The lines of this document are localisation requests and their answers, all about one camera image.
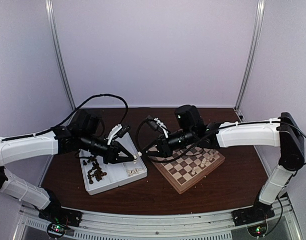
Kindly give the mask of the controller board with leds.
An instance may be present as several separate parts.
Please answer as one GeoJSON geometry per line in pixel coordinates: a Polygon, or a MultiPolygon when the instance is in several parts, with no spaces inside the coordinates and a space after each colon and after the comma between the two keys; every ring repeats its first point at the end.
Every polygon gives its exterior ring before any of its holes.
{"type": "Polygon", "coordinates": [[[254,225],[247,227],[247,230],[252,237],[257,238],[265,235],[268,230],[268,227],[264,225],[254,225]]]}
{"type": "Polygon", "coordinates": [[[66,229],[58,224],[50,223],[46,228],[46,233],[51,238],[56,239],[63,237],[66,233],[66,229]]]}

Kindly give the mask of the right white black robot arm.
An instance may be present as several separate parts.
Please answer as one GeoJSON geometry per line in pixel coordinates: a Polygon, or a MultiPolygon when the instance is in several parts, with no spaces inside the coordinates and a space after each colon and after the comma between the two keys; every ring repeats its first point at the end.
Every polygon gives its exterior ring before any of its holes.
{"type": "Polygon", "coordinates": [[[180,106],[174,114],[180,127],[175,132],[169,132],[158,118],[148,116],[142,122],[160,132],[148,146],[140,149],[153,162],[157,158],[162,158],[163,163],[173,162],[177,160],[173,156],[175,150],[185,149],[188,152],[194,147],[218,150],[237,146],[253,146],[256,149],[269,146],[280,149],[276,166],[249,209],[249,217],[254,221],[259,221],[268,213],[290,179],[306,165],[306,135],[288,112],[268,120],[209,124],[204,124],[194,105],[180,106]]]}

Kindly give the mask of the right controller board with LEDs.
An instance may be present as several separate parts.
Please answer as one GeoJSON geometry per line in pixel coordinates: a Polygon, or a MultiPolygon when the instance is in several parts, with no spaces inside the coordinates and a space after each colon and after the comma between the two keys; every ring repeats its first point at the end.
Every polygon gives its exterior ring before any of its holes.
{"type": "Polygon", "coordinates": [[[264,225],[254,225],[247,227],[247,230],[252,237],[257,238],[265,235],[268,230],[268,227],[264,225]]]}

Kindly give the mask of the right aluminium frame post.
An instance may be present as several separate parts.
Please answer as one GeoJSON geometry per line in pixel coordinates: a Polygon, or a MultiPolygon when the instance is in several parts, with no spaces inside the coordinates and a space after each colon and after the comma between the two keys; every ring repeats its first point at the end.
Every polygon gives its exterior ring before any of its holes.
{"type": "Polygon", "coordinates": [[[242,106],[242,102],[246,94],[247,85],[250,80],[252,68],[254,65],[255,57],[256,57],[256,50],[258,48],[258,43],[259,43],[260,36],[261,36],[263,19],[264,19],[264,14],[265,14],[265,5],[266,5],[265,0],[257,1],[256,15],[255,15],[250,49],[248,53],[245,71],[243,74],[241,87],[240,87],[238,97],[237,97],[235,107],[234,107],[234,111],[236,112],[237,116],[239,117],[241,121],[244,119],[242,111],[241,111],[241,106],[242,106]]]}

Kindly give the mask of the pile of dark chess pieces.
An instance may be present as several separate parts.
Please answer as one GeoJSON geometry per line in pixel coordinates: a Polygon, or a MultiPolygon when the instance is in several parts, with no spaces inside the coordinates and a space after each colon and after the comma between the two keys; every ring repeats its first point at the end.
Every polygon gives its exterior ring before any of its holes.
{"type": "Polygon", "coordinates": [[[83,157],[83,165],[92,164],[91,169],[87,172],[87,178],[90,185],[94,183],[93,178],[96,179],[97,182],[103,179],[104,176],[107,175],[107,172],[104,172],[100,167],[95,156],[86,156],[83,157]]]}

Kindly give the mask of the left aluminium frame post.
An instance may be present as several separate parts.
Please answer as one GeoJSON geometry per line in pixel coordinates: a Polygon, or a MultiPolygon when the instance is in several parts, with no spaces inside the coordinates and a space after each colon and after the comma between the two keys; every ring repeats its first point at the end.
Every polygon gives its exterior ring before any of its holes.
{"type": "Polygon", "coordinates": [[[76,105],[72,96],[72,91],[69,85],[69,81],[67,78],[65,66],[64,66],[64,61],[63,61],[63,56],[62,52],[60,49],[60,42],[59,42],[59,37],[58,37],[58,32],[57,32],[57,26],[56,26],[56,19],[55,19],[55,14],[54,14],[54,8],[53,8],[53,1],[52,0],[46,0],[45,1],[45,7],[46,7],[46,14],[50,26],[50,31],[51,31],[51,36],[52,36],[52,41],[53,41],[53,46],[55,50],[55,56],[56,56],[56,62],[58,65],[59,69],[59,74],[60,78],[64,87],[64,92],[67,97],[67,100],[69,102],[69,106],[71,110],[75,110],[76,105]]]}

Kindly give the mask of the white plastic compartment tray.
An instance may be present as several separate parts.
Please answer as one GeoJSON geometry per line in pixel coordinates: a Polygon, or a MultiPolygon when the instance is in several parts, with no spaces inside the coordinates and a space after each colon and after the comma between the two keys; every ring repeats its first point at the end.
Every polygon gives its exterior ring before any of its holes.
{"type": "Polygon", "coordinates": [[[104,164],[103,157],[98,156],[96,159],[104,172],[107,172],[107,175],[103,177],[102,180],[99,182],[93,178],[94,183],[89,184],[87,178],[87,172],[91,169],[92,164],[88,163],[87,165],[83,165],[83,157],[89,157],[91,154],[85,150],[81,150],[79,153],[80,157],[80,165],[83,174],[83,180],[85,185],[85,190],[88,192],[89,195],[95,195],[98,193],[105,192],[110,189],[114,189],[134,181],[143,179],[147,177],[147,167],[145,166],[144,162],[142,161],[141,157],[138,155],[138,151],[133,143],[130,134],[126,133],[123,138],[118,138],[117,142],[121,143],[131,154],[138,156],[138,161],[136,164],[131,162],[123,162],[117,164],[104,164]],[[134,169],[134,168],[143,168],[144,171],[142,173],[128,176],[126,170],[134,169]]]}

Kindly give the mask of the pile of light chess pieces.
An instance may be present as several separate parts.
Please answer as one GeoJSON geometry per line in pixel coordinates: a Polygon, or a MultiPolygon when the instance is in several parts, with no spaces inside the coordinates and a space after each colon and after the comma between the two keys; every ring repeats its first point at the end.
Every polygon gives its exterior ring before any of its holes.
{"type": "Polygon", "coordinates": [[[143,168],[133,168],[133,169],[126,170],[129,177],[142,173],[143,171],[144,171],[143,168]]]}

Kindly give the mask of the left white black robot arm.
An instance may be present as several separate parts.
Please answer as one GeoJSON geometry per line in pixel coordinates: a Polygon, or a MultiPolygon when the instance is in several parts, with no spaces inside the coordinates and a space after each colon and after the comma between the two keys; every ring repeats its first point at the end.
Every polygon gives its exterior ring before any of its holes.
{"type": "Polygon", "coordinates": [[[32,204],[46,218],[60,222],[65,217],[64,209],[54,193],[13,175],[5,165],[14,161],[38,156],[53,156],[78,150],[89,152],[93,157],[101,156],[105,164],[133,162],[137,156],[131,154],[114,138],[121,138],[129,127],[116,125],[108,138],[95,136],[101,117],[85,109],[77,112],[67,125],[54,126],[49,130],[15,137],[0,137],[0,193],[19,201],[32,204]]]}

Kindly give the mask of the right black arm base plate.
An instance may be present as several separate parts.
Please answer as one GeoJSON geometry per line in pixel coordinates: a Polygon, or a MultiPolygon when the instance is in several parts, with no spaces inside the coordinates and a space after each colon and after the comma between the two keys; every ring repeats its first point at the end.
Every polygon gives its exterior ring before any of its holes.
{"type": "Polygon", "coordinates": [[[235,226],[248,225],[264,221],[267,218],[272,218],[274,216],[275,213],[272,209],[264,210],[263,208],[257,208],[254,206],[232,211],[235,226]]]}

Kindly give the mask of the left controller board with LEDs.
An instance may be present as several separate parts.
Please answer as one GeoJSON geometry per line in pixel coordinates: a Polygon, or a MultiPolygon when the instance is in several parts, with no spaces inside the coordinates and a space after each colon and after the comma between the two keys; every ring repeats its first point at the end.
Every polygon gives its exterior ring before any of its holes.
{"type": "Polygon", "coordinates": [[[51,238],[56,239],[63,237],[66,233],[66,229],[58,224],[50,223],[46,228],[46,233],[51,238]]]}

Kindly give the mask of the aluminium frame post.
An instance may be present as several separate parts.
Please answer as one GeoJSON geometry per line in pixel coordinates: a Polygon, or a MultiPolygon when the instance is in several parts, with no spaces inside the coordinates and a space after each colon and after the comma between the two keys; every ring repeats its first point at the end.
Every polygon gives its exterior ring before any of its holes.
{"type": "Polygon", "coordinates": [[[71,110],[75,110],[76,105],[72,96],[72,91],[69,85],[69,81],[67,78],[65,66],[64,66],[64,61],[63,61],[63,56],[62,52],[60,49],[60,42],[59,42],[59,37],[58,37],[58,32],[57,32],[57,26],[56,26],[56,19],[55,19],[55,14],[54,14],[54,8],[53,8],[53,1],[52,0],[46,0],[45,1],[45,7],[46,7],[46,14],[50,26],[50,31],[51,31],[51,36],[52,36],[52,41],[53,41],[53,46],[55,50],[55,56],[56,56],[56,62],[58,65],[59,69],[59,74],[60,78],[64,87],[64,92],[67,97],[67,100],[69,102],[69,106],[71,110]]]}
{"type": "Polygon", "coordinates": [[[235,107],[234,107],[234,111],[236,112],[237,116],[239,117],[241,121],[244,119],[242,111],[241,111],[241,106],[242,106],[242,102],[246,94],[247,85],[250,80],[252,68],[254,65],[255,57],[256,57],[256,50],[258,48],[258,43],[259,43],[260,36],[261,36],[263,19],[264,19],[264,14],[265,14],[265,5],[266,5],[265,0],[257,1],[256,15],[255,15],[250,49],[248,53],[245,71],[243,74],[241,87],[240,87],[238,97],[237,97],[235,107]]]}

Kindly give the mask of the front aluminium frame rail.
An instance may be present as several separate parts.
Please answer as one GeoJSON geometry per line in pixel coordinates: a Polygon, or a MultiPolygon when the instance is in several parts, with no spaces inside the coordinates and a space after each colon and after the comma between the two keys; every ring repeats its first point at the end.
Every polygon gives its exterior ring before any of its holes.
{"type": "MultiPolygon", "coordinates": [[[[275,216],[264,221],[235,225],[232,211],[175,215],[123,215],[79,210],[78,227],[70,226],[59,240],[304,240],[297,216],[288,197],[273,203],[275,216]],[[249,230],[267,223],[265,237],[252,236],[249,230]]],[[[52,240],[46,233],[50,223],[38,217],[38,211],[23,203],[12,240],[52,240]]]]}

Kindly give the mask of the wooden chess board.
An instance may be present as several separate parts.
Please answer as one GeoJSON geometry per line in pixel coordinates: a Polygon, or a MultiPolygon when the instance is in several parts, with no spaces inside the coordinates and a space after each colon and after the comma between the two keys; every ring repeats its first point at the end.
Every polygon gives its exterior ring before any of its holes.
{"type": "Polygon", "coordinates": [[[206,162],[204,168],[200,168],[202,159],[210,155],[211,150],[195,147],[176,161],[168,163],[164,162],[165,159],[161,157],[153,156],[152,159],[158,171],[179,194],[182,194],[225,161],[225,157],[218,150],[214,149],[214,158],[206,162]],[[196,168],[195,175],[191,175],[193,168],[196,168]]]}

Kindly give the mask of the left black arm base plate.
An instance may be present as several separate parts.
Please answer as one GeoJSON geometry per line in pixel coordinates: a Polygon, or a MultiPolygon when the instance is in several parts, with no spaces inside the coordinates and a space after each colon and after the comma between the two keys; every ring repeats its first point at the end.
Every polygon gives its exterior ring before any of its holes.
{"type": "Polygon", "coordinates": [[[61,208],[59,211],[46,211],[44,209],[39,210],[38,217],[63,227],[79,227],[82,212],[66,208],[61,208]]]}

